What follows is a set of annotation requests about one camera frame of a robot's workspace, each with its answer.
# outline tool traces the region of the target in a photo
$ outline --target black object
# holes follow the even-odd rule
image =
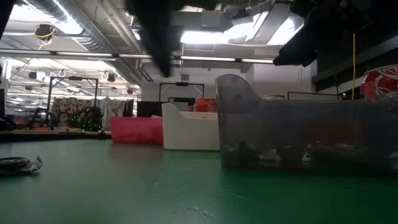
[[[42,120],[41,115],[39,113],[45,112],[47,115],[50,115],[51,122],[50,124],[48,122],[45,122],[45,120]],[[50,113],[47,109],[45,108],[36,108],[35,113],[30,116],[32,119],[30,119],[27,127],[29,129],[34,128],[34,124],[39,124],[40,128],[50,128],[51,130],[54,130],[54,126],[56,126],[59,123],[59,120],[55,117],[54,114]]]
[[[29,72],[28,77],[31,79],[36,79],[37,78],[37,72]]]
[[[394,24],[398,20],[396,4],[387,0],[295,0],[291,11],[305,18],[305,25],[281,48],[274,65],[307,66],[320,51],[333,49],[344,36],[352,39],[354,33],[372,23]]]
[[[108,82],[114,82],[114,81],[115,81],[114,74],[113,73],[109,74],[108,75]]]
[[[60,81],[62,81],[65,78],[62,77],[50,77],[50,86],[49,86],[49,97],[47,99],[47,114],[45,115],[45,122],[48,124],[49,122],[49,113],[50,113],[50,102],[51,102],[51,91],[53,88],[52,81],[54,79],[58,79],[59,81],[54,84],[56,86]],[[94,108],[96,108],[97,104],[97,92],[98,92],[98,79],[97,78],[82,78],[82,77],[68,77],[67,79],[73,80],[73,81],[82,81],[82,80],[94,80],[95,81],[95,93],[94,93]]]
[[[133,109],[134,109],[134,100],[127,100],[126,103],[124,104],[123,116],[132,117]]]
[[[185,5],[213,10],[217,3],[216,0],[164,0],[157,1],[156,7],[153,7],[154,3],[151,1],[127,0],[126,9],[138,18],[144,28],[141,42],[152,55],[159,70],[165,77],[169,77],[170,55],[175,47],[169,44],[172,33],[169,29],[171,10],[180,10]]]
[[[150,118],[152,115],[162,116],[162,104],[167,102],[138,101],[137,117]]]
[[[6,99],[4,90],[0,89],[0,116],[6,115]]]
[[[131,87],[129,87],[129,88],[127,89],[127,94],[132,95],[133,93],[134,93],[133,89],[132,89]]]
[[[35,35],[40,40],[48,41],[53,37],[54,29],[54,27],[48,24],[40,24],[39,28],[35,30]]]
[[[0,131],[13,131],[17,128],[17,124],[6,115],[0,114]]]
[[[0,175],[30,174],[39,170],[43,162],[39,156],[31,162],[24,157],[8,157],[0,159]]]
[[[68,77],[68,80],[71,80],[71,81],[82,81],[83,77]]]
[[[12,8],[16,0],[1,0],[0,1],[0,39],[2,37],[2,33],[4,32],[8,19],[10,18]]]
[[[187,82],[176,82],[176,83],[159,83],[159,102],[160,102],[160,97],[162,96],[162,85],[175,85],[175,86],[190,86],[190,85],[196,85],[196,86],[201,86],[203,91],[201,93],[202,98],[205,97],[205,84],[199,84],[199,83],[187,83]]]

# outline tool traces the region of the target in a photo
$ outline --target wall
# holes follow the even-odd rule
[[[215,97],[214,81],[220,75],[236,74],[245,78],[254,91],[259,96],[264,95],[284,95],[287,97],[288,91],[298,91],[306,93],[314,93],[315,88],[312,85],[311,66],[279,66],[256,64],[247,71],[246,74],[241,73],[238,69],[212,68],[184,68],[183,73],[190,75],[190,83],[205,84],[205,98]],[[160,82],[180,82],[180,69],[172,70],[170,78],[161,78],[156,69],[146,68],[150,75],[154,78],[153,83],[143,83],[142,85],[142,101],[158,101],[159,100],[159,83]],[[162,93],[162,101],[168,101],[169,97],[192,97],[199,98],[201,93],[192,86],[172,86],[170,85]]]
[[[142,84],[142,101],[158,101],[159,100],[159,83],[160,82],[180,82],[181,69],[172,69],[170,78],[161,78],[159,71],[155,68],[146,68],[147,72],[154,79],[154,82]],[[240,69],[224,69],[224,68],[184,68],[182,73],[189,74],[189,83],[205,84],[205,98],[215,98],[215,79],[221,75],[235,74],[245,78],[245,74],[241,73]],[[201,93],[193,86],[175,86],[167,85],[162,86],[161,101],[168,101],[169,97],[187,97],[187,98],[200,98]]]
[[[248,77],[250,77],[248,82],[259,96],[284,95],[287,97],[288,91],[315,92],[311,81],[311,66],[276,67],[257,64],[249,69]]]

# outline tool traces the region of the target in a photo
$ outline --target yellow cable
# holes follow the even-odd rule
[[[353,91],[352,91],[352,95],[351,95],[351,101],[354,100],[355,75],[356,75],[355,34],[353,35],[353,68],[354,68],[354,74],[353,74]]]
[[[51,34],[47,34],[47,35],[44,35],[44,36],[39,36],[39,35],[36,35],[36,37],[38,37],[38,38],[45,38],[45,37],[49,37],[49,36],[51,36],[53,33],[55,32],[55,29],[51,32]]]

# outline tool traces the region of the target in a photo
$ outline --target table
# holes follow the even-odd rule
[[[0,177],[1,223],[396,223],[398,180],[223,168],[217,152],[110,140],[0,144],[44,166]]]

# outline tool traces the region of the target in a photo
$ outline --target white plastic bin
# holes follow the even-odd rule
[[[164,103],[162,116],[165,149],[219,151],[217,113],[181,112]]]

